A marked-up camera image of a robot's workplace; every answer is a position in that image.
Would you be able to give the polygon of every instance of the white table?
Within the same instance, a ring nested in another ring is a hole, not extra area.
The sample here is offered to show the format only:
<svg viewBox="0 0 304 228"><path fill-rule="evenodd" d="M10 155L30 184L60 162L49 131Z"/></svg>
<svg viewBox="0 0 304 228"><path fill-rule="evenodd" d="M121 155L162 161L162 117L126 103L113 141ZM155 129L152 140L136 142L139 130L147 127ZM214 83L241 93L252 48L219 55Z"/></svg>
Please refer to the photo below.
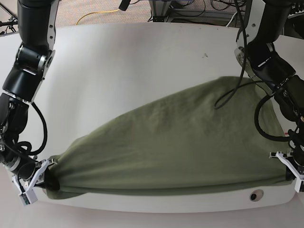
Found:
<svg viewBox="0 0 304 228"><path fill-rule="evenodd" d="M39 159L63 153L71 142L103 123L182 89L220 76L238 76L234 56L237 29L208 25L142 23L77 26L57 30L55 59L36 97L48 126L48 144ZM301 76L303 41L280 37L276 49ZM15 60L19 35L0 38L2 85ZM284 130L290 123L280 121ZM42 124L33 108L20 140L34 149L42 142ZM264 197L251 202L253 190ZM85 194L42 201L131 212L205 212L257 208L288 202L293 184L190 196Z"/></svg>

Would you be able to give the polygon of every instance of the olive green cloth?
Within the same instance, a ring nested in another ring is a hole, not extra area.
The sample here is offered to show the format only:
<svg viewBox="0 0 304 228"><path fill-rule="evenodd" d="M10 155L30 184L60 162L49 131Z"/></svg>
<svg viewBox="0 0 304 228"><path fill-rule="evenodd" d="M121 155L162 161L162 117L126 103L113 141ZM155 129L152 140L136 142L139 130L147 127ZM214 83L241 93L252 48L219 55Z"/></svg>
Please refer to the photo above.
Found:
<svg viewBox="0 0 304 228"><path fill-rule="evenodd" d="M214 110L216 99L237 81L222 77L169 95L77 139L55 156L51 172L61 188L47 190L48 197L184 195L289 184L285 166L268 158L287 145L263 138L254 126L256 105L265 95L261 88L245 86ZM262 107L260 125L284 135L271 102Z"/></svg>

